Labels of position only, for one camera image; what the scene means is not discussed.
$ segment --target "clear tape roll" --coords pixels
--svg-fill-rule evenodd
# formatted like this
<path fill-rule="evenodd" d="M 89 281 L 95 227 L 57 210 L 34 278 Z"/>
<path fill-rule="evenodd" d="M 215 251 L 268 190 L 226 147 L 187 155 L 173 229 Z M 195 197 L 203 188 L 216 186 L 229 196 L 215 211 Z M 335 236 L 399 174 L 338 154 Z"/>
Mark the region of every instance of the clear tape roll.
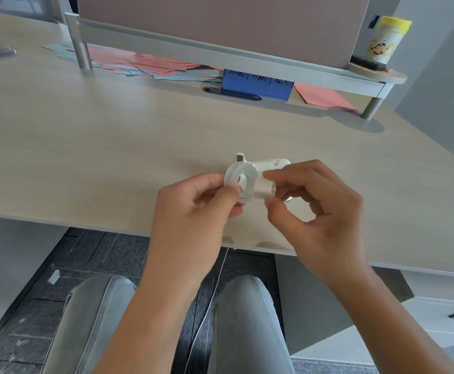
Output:
<path fill-rule="evenodd" d="M 258 171 L 248 162 L 234 163 L 227 169 L 224 185 L 229 184 L 237 184 L 243 190 L 239 197 L 241 203 L 248 202 L 253 196 L 264 199 L 275 195 L 275 183 L 258 177 Z"/>

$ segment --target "left hand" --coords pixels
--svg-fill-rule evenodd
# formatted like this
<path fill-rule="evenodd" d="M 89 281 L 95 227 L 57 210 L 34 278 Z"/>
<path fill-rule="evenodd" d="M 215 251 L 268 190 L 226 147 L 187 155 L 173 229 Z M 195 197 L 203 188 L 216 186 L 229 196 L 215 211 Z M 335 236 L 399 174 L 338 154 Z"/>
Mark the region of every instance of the left hand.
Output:
<path fill-rule="evenodd" d="M 223 174 L 206 173 L 160 189 L 146 267 L 201 283 L 218 257 L 227 219 L 243 212 L 241 189 L 223 185 Z"/>

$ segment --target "jeans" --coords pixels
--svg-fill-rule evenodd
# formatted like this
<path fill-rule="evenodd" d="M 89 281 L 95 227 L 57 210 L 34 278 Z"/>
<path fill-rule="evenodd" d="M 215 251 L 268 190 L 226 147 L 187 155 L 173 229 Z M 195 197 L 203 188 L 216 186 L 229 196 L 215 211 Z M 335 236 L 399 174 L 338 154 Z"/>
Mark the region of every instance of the jeans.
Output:
<path fill-rule="evenodd" d="M 75 287 L 41 374 L 92 373 L 135 290 L 129 279 L 111 274 Z M 272 298 L 259 278 L 237 277 L 219 296 L 208 373 L 294 374 Z"/>

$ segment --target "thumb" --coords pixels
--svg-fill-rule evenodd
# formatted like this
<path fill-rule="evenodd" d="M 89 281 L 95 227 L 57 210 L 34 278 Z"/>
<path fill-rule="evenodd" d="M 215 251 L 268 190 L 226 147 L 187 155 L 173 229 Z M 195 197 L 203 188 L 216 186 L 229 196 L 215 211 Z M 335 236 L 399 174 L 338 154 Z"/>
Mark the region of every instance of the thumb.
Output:
<path fill-rule="evenodd" d="M 236 205 L 241 195 L 241 189 L 237 185 L 223 186 L 205 207 L 206 213 L 211 218 L 227 221 L 230 211 Z"/>
<path fill-rule="evenodd" d="M 285 203 L 276 197 L 265 199 L 268 211 L 268 221 L 291 243 L 295 242 L 301 234 L 305 233 L 305 223 L 289 211 Z"/>

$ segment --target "yellow lid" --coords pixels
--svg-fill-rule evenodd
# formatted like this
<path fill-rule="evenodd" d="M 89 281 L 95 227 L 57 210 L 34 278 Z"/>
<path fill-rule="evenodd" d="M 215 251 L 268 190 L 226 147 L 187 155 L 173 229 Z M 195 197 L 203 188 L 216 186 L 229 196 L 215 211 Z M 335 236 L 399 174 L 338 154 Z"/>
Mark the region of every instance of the yellow lid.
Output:
<path fill-rule="evenodd" d="M 405 34 L 409 30 L 411 23 L 412 21 L 407 21 L 406 19 L 383 16 L 380 19 L 379 25 L 384 24 L 397 27 L 400 34 Z"/>

